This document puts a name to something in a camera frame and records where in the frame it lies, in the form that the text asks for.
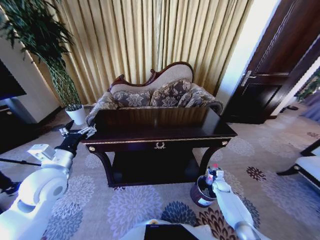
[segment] armchair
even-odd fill
[[[182,61],[160,72],[151,69],[151,77],[143,84],[132,84],[120,75],[86,116],[86,123],[90,125],[103,109],[210,107],[219,115],[222,103],[193,83],[193,78],[192,67]]]

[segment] gold drawer handle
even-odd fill
[[[154,149],[165,149],[166,147],[165,147],[165,143],[164,142],[162,142],[162,145],[161,146],[159,146],[159,142],[157,142],[156,144],[155,144],[155,148]]]

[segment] table drawer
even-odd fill
[[[85,143],[91,152],[117,152],[117,151],[142,151],[181,148],[206,148],[212,146],[225,147],[230,141],[230,137],[214,139],[170,139],[170,140],[141,140],[123,142],[92,142]]]

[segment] wooden console table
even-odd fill
[[[100,110],[94,121],[97,133],[81,142],[102,161],[109,187],[195,182],[237,135],[204,107]],[[205,147],[198,166],[192,149]]]

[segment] bottle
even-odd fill
[[[207,185],[212,185],[214,183],[214,180],[217,178],[217,170],[219,170],[217,163],[214,163],[212,167],[208,166],[205,179]]]
[[[205,183],[209,186],[211,186],[214,183],[214,175],[212,174],[212,170],[210,169],[210,166],[207,168]]]

